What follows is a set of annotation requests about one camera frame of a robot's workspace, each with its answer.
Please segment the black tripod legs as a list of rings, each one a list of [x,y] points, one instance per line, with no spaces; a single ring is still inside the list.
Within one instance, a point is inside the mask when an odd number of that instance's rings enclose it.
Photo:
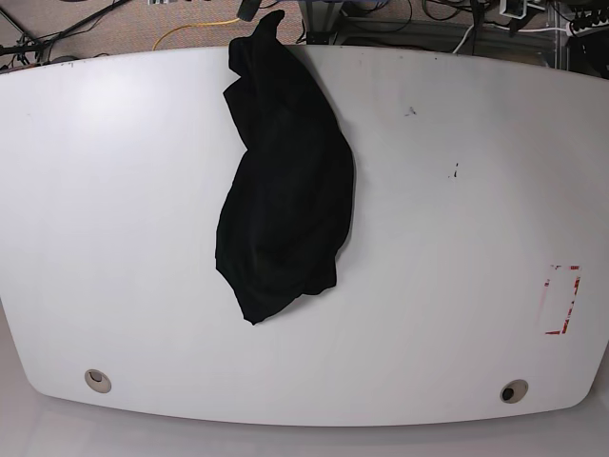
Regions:
[[[6,9],[1,8],[1,21],[12,26],[18,33],[14,45],[1,46],[1,71],[14,70],[16,63],[22,67],[49,64],[52,49],[56,44],[73,36],[92,31],[103,18],[129,3],[129,0],[112,1],[107,6],[66,29],[40,36],[30,32]]]

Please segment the aluminium frame post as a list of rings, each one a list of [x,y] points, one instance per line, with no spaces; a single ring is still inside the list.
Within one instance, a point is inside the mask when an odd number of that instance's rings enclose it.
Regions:
[[[337,20],[344,1],[298,1],[307,45],[332,45],[337,38]]]

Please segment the white power strip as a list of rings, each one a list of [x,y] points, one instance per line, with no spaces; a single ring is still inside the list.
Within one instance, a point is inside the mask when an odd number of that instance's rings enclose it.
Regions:
[[[568,36],[584,36],[608,30],[608,9],[580,10],[567,26]]]

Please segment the red tape rectangle marking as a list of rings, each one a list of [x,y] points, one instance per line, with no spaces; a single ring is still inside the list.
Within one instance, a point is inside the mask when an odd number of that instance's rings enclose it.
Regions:
[[[579,265],[551,265],[542,288],[539,326],[544,335],[562,335],[568,324],[580,288]]]

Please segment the black T-shirt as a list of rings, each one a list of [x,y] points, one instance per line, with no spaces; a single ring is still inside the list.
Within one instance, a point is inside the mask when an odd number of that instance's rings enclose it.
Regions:
[[[232,40],[224,93],[246,152],[216,230],[216,268],[251,324],[337,283],[352,222],[355,163],[333,109],[277,37],[282,10]]]

